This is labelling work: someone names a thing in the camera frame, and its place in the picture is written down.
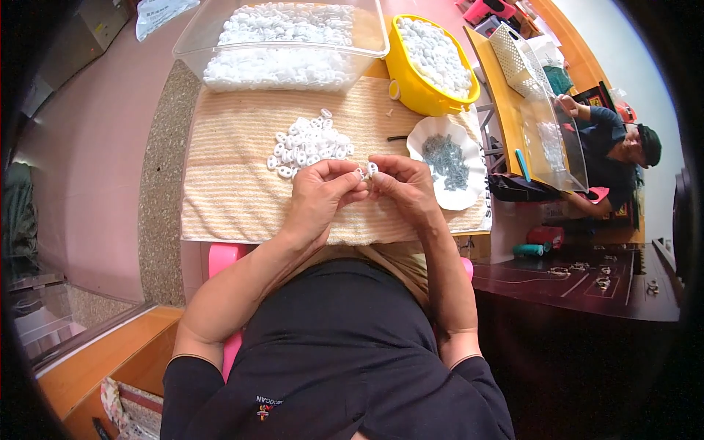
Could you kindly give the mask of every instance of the white wall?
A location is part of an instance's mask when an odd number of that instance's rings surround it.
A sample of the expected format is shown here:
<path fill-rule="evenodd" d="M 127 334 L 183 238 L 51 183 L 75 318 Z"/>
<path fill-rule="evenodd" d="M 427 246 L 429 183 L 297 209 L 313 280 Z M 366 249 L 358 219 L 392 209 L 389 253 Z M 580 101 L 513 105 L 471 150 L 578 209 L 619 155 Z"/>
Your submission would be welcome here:
<path fill-rule="evenodd" d="M 674 107 L 641 38 L 611 0 L 553 0 L 589 46 L 638 121 L 660 136 L 662 158 L 645 170 L 646 240 L 672 239 L 674 175 L 684 167 Z"/>

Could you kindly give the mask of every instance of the red container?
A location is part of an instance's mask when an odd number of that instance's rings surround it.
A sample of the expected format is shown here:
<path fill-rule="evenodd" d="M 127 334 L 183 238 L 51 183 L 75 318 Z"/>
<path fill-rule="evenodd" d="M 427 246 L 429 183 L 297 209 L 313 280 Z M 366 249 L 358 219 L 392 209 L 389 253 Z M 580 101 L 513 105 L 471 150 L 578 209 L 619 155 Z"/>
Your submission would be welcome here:
<path fill-rule="evenodd" d="M 553 249 L 559 249 L 565 240 L 565 230 L 561 227 L 536 226 L 528 232 L 526 243 L 545 244 L 550 243 Z"/>

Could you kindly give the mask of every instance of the striped towel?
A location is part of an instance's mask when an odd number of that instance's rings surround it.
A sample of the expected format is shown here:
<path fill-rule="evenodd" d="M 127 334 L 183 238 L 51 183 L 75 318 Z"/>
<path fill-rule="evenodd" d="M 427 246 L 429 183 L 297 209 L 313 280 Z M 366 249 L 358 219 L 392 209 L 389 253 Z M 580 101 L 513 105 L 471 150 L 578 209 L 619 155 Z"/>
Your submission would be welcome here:
<path fill-rule="evenodd" d="M 266 167 L 276 141 L 297 117 L 314 118 L 321 108 L 333 114 L 334 127 L 352 139 L 350 159 L 367 163 L 370 154 L 408 155 L 406 136 L 424 117 L 389 99 L 389 80 L 362 77 L 346 96 L 319 92 L 247 91 L 216 94 L 203 88 L 184 178 L 182 239 L 259 244 L 273 237 L 288 211 L 291 180 Z M 393 109 L 391 117 L 385 113 Z M 477 112 L 453 116 L 481 145 Z M 488 193 L 463 211 L 444 211 L 452 232 L 491 229 Z M 394 202 L 354 203 L 338 211 L 328 244 L 362 246 L 417 239 Z"/>

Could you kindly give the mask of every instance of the pink chair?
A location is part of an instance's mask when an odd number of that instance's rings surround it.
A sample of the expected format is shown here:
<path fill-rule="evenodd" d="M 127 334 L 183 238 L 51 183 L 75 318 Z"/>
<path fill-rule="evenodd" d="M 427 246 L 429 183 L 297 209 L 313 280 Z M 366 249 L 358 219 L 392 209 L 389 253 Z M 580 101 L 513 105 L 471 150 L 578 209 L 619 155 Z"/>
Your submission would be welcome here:
<path fill-rule="evenodd" d="M 516 13 L 516 8 L 506 3 L 504 0 L 474 0 L 474 3 L 467 9 L 467 12 L 462 15 L 462 18 L 466 21 L 472 21 L 488 13 L 508 20 Z"/>
<path fill-rule="evenodd" d="M 247 254 L 247 245 L 239 243 L 213 243 L 210 245 L 208 253 L 208 277 L 214 277 L 219 271 L 233 264 L 235 261 L 244 257 Z M 467 276 L 472 281 L 474 275 L 474 266 L 468 258 L 461 257 L 462 264 L 465 266 Z M 227 378 L 230 375 L 234 358 L 237 356 L 237 351 L 242 346 L 242 331 L 233 334 L 222 348 L 222 378 L 227 383 Z"/>

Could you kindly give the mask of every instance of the dark blue shirt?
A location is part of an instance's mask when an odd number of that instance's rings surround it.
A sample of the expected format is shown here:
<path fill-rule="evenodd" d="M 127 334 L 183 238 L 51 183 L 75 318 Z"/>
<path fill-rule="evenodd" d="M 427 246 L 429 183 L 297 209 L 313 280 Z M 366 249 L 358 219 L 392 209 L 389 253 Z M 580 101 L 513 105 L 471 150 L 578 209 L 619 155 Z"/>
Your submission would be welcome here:
<path fill-rule="evenodd" d="M 626 127 L 616 112 L 606 107 L 589 108 L 591 125 L 579 131 L 589 186 L 608 188 L 607 199 L 613 210 L 619 210 L 636 188 L 636 166 L 607 155 L 626 137 Z"/>
<path fill-rule="evenodd" d="M 313 266 L 266 298 L 227 384 L 192 357 L 163 382 L 162 439 L 515 438 L 486 361 L 450 371 L 410 292 L 361 260 Z"/>

